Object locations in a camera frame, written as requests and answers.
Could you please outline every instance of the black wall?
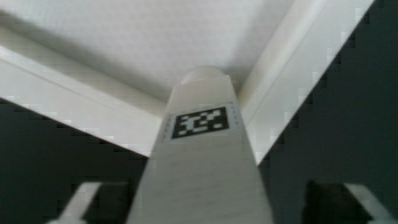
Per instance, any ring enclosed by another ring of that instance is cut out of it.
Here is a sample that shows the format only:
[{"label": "black wall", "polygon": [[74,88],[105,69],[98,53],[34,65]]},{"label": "black wall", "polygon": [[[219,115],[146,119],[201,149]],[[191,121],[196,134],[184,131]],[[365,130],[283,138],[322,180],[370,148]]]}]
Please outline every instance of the black wall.
[{"label": "black wall", "polygon": [[45,224],[84,181],[139,183],[146,158],[0,102],[0,223]]},{"label": "black wall", "polygon": [[367,184],[398,218],[397,0],[376,2],[260,168],[278,224],[299,223],[310,179]]},{"label": "black wall", "polygon": [[[145,165],[143,156],[0,104],[2,224],[45,223],[79,183],[137,183]],[[310,179],[367,184],[398,217],[397,0],[372,7],[260,169],[278,224],[301,223]]]}]

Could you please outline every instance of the white pillar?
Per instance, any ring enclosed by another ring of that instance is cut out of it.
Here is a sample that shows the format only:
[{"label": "white pillar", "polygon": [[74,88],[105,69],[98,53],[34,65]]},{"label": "white pillar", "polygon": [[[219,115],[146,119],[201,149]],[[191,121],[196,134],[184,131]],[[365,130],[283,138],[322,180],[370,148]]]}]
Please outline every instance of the white pillar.
[{"label": "white pillar", "polygon": [[173,90],[127,223],[273,223],[232,79],[210,67]]}]

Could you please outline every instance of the ceiling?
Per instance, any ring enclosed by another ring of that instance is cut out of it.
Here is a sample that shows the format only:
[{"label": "ceiling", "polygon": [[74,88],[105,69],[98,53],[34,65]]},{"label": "ceiling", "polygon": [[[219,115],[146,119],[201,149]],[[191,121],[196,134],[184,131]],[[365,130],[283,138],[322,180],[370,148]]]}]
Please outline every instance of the ceiling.
[{"label": "ceiling", "polygon": [[241,88],[294,0],[2,0],[0,25],[155,98],[198,66]]}]

